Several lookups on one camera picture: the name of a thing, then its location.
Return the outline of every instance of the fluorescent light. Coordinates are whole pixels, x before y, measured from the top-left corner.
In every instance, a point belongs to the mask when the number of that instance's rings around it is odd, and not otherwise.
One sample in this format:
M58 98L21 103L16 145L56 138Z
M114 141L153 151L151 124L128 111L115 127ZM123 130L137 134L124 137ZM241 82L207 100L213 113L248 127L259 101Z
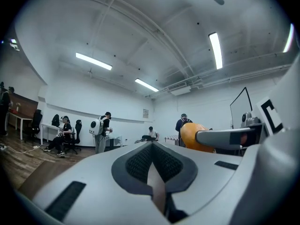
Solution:
M287 39L285 48L283 50L284 53L286 53L290 49L291 44L292 44L292 40L293 40L293 36L294 36L294 25L291 23L290 34L289 34L289 37Z
M112 66L107 65L107 64L105 64L105 63L102 63L102 62L100 62L100 61L98 61L98 60L96 60L96 59L93 59L93 58L84 56L84 55L82 55L82 54L80 54L80 53L76 53L76 57L77 57L77 58L80 58L80 59L82 59L82 60L85 60L85 61L87 61L87 62L96 64L96 65L98 65L98 66L100 66L100 67L106 68L106 69L108 69L108 70L111 70L111 69L112 69Z
M223 66L223 62L222 62L222 53L221 53L221 47L220 47L220 41L219 41L218 34L216 32L214 32L214 33L209 34L208 36L210 38L212 49L214 50L217 69L220 69Z
M141 81L140 79L136 79L135 80L137 83L139 83L139 84L141 84L141 85L143 85L143 86L145 86L146 88L149 88L149 89L151 89L151 90L153 90L153 91L155 91L155 92L157 92L158 91L158 89L156 89L156 88L153 88L152 86L150 86L149 84L147 84L147 83L145 83L145 82L143 82L143 81Z

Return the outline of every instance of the sneakers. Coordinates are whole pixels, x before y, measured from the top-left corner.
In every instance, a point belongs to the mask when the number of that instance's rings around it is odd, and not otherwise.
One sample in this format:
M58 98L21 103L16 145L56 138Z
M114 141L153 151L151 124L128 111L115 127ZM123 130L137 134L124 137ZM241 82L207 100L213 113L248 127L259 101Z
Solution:
M61 156L64 155L65 153L63 151L58 151L58 153L56 153L57 156Z
M43 149L45 152L51 152L51 150L48 148L48 147L46 147L45 149Z

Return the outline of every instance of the person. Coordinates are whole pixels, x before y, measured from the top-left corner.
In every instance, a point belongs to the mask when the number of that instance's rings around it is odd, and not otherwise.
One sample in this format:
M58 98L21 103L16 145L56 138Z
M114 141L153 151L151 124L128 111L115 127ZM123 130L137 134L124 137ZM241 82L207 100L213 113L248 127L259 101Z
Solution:
M101 134L95 136L95 152L96 154L102 153L105 150L106 144L106 132L112 133L113 130L109 128L109 120L112 119L112 114L106 112L105 115L101 116L100 119L103 121L103 131Z
M183 113L181 115L181 119L179 119L176 123L176 127L175 130L178 132L178 140L179 140L179 146L181 147L185 147L184 142L181 140L181 136L180 136L180 129L182 128L182 126L187 123L187 122L192 122L190 119L188 119L188 116Z
M15 89L13 87L9 87L9 90L1 87L1 96L0 96L0 135L7 135L5 131L5 122L6 122L6 114L8 112L8 108L11 105L10 95L14 93Z
M70 120L68 116L64 116L62 119L62 122L64 123L64 127L61 132L61 136L57 136L53 139L53 141L49 144L48 147L44 149L45 152L51 152L52 148L57 149L57 156L64 155L65 153L62 151L61 145L65 141L70 141L71 140L71 125L70 125Z
M149 136L155 138L155 141L158 141L159 134L157 131L153 130L153 127L149 127Z

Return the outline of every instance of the whiteboard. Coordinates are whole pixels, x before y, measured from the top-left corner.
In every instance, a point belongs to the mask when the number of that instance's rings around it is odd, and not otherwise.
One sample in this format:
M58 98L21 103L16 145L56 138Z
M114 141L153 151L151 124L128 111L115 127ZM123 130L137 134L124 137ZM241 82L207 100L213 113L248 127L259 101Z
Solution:
M238 97L230 104L233 128L240 128L242 116L252 111L250 97L245 87Z

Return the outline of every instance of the ceiling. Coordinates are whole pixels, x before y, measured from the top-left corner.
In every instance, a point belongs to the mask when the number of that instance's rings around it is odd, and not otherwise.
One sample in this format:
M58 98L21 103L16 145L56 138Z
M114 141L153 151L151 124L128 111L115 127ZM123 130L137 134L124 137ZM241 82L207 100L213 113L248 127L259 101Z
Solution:
M291 64L297 46L293 42L282 53L290 22L274 1L224 1L221 6L214 0L43 0L35 11L37 33L59 66L144 96L152 91L136 78L160 91L183 80L199 88ZM213 32L223 56L218 71L208 37Z

